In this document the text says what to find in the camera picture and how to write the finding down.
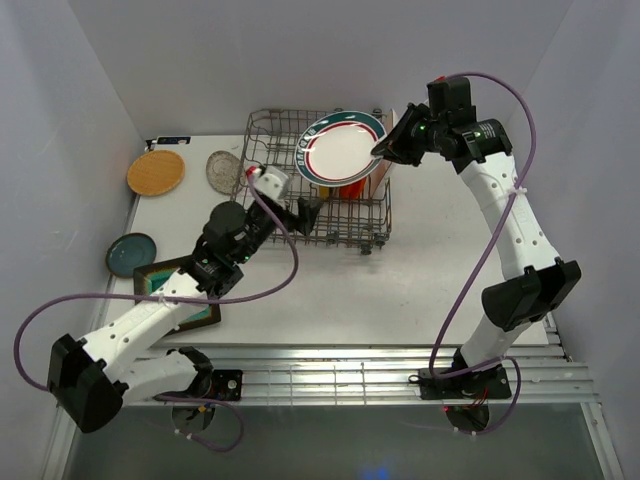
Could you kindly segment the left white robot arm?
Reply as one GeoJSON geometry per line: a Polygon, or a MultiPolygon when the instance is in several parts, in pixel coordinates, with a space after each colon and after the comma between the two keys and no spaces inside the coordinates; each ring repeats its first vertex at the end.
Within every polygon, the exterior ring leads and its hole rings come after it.
{"type": "Polygon", "coordinates": [[[260,194],[249,207],[218,204],[191,255],[152,295],[109,325],[52,346],[47,388],[84,433],[107,425],[121,408],[164,393],[209,398],[213,367],[193,347],[151,360],[144,350],[180,323],[222,299],[242,279],[241,265],[275,229],[308,235],[321,209],[319,199],[299,198],[297,213],[260,194]]]}

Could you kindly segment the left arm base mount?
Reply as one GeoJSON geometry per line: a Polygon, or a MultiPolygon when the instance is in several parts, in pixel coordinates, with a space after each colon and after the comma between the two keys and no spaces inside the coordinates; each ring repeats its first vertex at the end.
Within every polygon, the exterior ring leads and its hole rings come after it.
{"type": "Polygon", "coordinates": [[[242,397],[244,372],[239,369],[214,369],[200,372],[186,390],[167,392],[177,398],[206,398],[235,402],[242,397]]]}

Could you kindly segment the yellow dotted scalloped plate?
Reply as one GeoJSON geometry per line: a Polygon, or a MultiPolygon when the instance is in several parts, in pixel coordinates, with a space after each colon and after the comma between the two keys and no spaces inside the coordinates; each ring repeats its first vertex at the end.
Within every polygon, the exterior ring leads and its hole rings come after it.
{"type": "Polygon", "coordinates": [[[325,187],[325,186],[318,187],[318,196],[320,199],[326,200],[330,197],[330,195],[331,195],[331,189],[329,187],[325,187]]]}

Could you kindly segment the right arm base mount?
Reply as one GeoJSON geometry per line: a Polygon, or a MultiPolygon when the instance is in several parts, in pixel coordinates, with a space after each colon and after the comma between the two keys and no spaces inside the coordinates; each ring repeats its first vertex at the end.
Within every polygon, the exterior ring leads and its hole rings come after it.
{"type": "Polygon", "coordinates": [[[408,382],[417,385],[422,400],[484,398],[506,400],[512,396],[505,369],[499,365],[490,370],[472,372],[447,379],[435,379],[427,368],[410,375],[408,382]]]}

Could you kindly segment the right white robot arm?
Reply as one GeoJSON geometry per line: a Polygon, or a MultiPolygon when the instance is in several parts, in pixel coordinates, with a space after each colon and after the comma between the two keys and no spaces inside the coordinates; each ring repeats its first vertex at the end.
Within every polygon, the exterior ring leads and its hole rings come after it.
{"type": "Polygon", "coordinates": [[[543,233],[504,127],[496,120],[477,120],[473,106],[409,104],[372,152],[412,166],[419,165],[425,153],[441,155],[473,194],[492,232],[481,257],[498,253],[503,280],[482,291],[483,317],[460,347],[461,364],[451,373],[454,390],[474,397],[488,384],[485,370],[563,302],[581,278],[580,267],[562,260],[543,233]]]}

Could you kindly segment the white rectangular plate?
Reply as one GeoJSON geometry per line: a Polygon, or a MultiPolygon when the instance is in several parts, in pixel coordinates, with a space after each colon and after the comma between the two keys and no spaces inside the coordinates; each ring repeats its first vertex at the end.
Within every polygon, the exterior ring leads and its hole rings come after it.
{"type": "MultiPolygon", "coordinates": [[[[390,133],[391,130],[398,123],[398,115],[390,109],[384,118],[383,125],[386,133],[390,133]]],[[[390,177],[395,164],[388,160],[381,160],[376,169],[369,175],[368,178],[368,195],[370,198],[381,198],[384,193],[384,185],[386,180],[390,177]]]]}

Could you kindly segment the white plate green rim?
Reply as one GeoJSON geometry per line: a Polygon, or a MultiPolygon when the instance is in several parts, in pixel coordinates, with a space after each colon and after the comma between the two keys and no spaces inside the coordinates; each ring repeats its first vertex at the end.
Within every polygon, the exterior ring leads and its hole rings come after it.
{"type": "Polygon", "coordinates": [[[315,121],[295,144],[294,166],[312,184],[342,187],[365,179],[382,162],[372,149],[386,136],[371,114],[339,111],[315,121]]]}

